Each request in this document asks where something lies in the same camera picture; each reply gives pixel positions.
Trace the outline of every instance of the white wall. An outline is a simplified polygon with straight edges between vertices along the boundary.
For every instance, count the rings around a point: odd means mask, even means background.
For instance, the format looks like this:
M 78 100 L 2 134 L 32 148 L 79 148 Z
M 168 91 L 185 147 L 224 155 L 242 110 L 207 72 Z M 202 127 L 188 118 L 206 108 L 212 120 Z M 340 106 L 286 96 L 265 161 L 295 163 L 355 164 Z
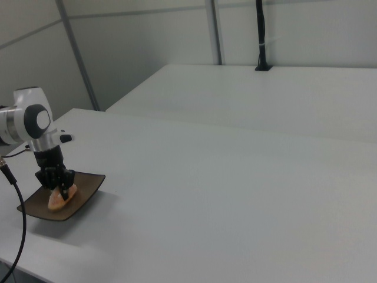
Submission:
M 376 0 L 266 0 L 267 60 L 280 66 L 377 67 Z M 226 64 L 256 65 L 255 0 L 219 0 Z
M 64 1 L 102 110 L 166 64 L 217 62 L 206 2 Z
M 45 91 L 54 119 L 74 107 L 92 109 L 55 1 L 2 0 L 0 105 L 13 105 L 14 90 L 34 85 Z

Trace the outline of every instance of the dark plate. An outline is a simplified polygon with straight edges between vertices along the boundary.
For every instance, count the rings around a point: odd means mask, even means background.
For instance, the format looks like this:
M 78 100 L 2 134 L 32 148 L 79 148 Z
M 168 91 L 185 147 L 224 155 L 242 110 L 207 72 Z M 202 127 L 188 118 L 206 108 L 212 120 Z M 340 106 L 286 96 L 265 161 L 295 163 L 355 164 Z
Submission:
M 26 214 L 45 220 L 65 221 L 86 204 L 104 179 L 105 175 L 76 172 L 74 183 L 77 186 L 77 192 L 61 210 L 56 212 L 47 208 L 50 190 L 40 187 L 25 201 Z

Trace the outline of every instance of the black cable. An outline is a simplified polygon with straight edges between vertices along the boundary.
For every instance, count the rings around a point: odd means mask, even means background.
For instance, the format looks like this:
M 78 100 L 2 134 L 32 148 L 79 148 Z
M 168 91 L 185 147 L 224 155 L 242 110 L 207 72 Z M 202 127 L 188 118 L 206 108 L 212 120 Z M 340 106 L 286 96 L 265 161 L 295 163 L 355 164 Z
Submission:
M 16 189 L 16 192 L 17 192 L 17 195 L 18 195 L 18 198 L 19 198 L 19 202 L 21 204 L 21 209 L 22 209 L 22 238 L 21 238 L 21 244 L 19 245 L 19 249 L 18 249 L 18 253 L 17 253 L 16 259 L 14 260 L 11 268 L 9 269 L 8 273 L 5 274 L 5 276 L 0 281 L 0 283 L 5 283 L 5 281 L 8 279 L 8 277 L 11 276 L 11 274 L 13 273 L 13 270 L 16 268 L 16 265 L 17 265 L 18 260 L 19 260 L 19 258 L 21 256 L 22 250 L 24 248 L 25 237 L 26 237 L 26 211 L 25 211 L 24 199 L 22 198 L 22 194 L 21 194 L 21 192 L 19 190 L 19 187 L 16 184 L 17 180 L 16 180 L 16 178 L 14 178 L 14 176 L 13 176 L 11 170 L 9 169 L 8 165 L 2 159 L 0 160 L 0 170 L 3 172 L 3 174 L 8 179 L 8 181 L 10 182 L 10 184 L 14 185 L 14 188 Z
M 19 154 L 21 154 L 21 153 L 23 153 L 23 152 L 25 152 L 25 151 L 29 151 L 29 150 L 28 150 L 28 149 L 24 149 L 24 150 L 21 150 L 21 151 L 18 152 L 18 153 L 15 153 L 15 154 L 12 154 L 12 155 L 3 156 L 2 158 L 11 158 L 11 157 L 15 157 L 15 156 L 17 156 L 17 155 L 19 155 Z
M 262 19 L 263 19 L 263 38 L 266 36 L 266 23 L 264 21 L 264 13 L 262 11 Z M 258 67 L 260 66 L 260 54 L 259 54 L 259 57 L 258 57 Z

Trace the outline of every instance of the food item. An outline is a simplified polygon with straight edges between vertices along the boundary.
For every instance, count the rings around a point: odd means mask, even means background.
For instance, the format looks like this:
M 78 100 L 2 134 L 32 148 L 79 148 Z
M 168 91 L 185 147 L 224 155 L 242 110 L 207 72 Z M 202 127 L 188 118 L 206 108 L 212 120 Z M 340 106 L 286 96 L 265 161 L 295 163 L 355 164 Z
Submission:
M 57 210 L 62 209 L 72 199 L 72 197 L 76 194 L 76 191 L 77 191 L 77 186 L 75 184 L 73 184 L 68 189 L 68 199 L 64 200 L 63 197 L 60 194 L 59 187 L 56 187 L 52 191 L 51 196 L 49 196 L 48 209 L 51 210 L 51 211 L 57 211 Z

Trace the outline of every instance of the white table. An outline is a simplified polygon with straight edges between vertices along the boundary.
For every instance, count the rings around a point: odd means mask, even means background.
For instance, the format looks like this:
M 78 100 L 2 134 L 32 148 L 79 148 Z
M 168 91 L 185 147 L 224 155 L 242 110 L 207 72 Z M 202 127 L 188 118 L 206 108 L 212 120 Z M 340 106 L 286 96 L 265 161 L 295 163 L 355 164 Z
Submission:
M 66 222 L 28 217 L 48 282 L 375 282 L 377 144 L 72 110 L 65 164 L 106 174 Z M 25 198 L 32 153 L 8 162 Z M 0 258 L 21 238 L 0 176 Z
M 377 69 L 167 65 L 107 112 L 377 142 Z

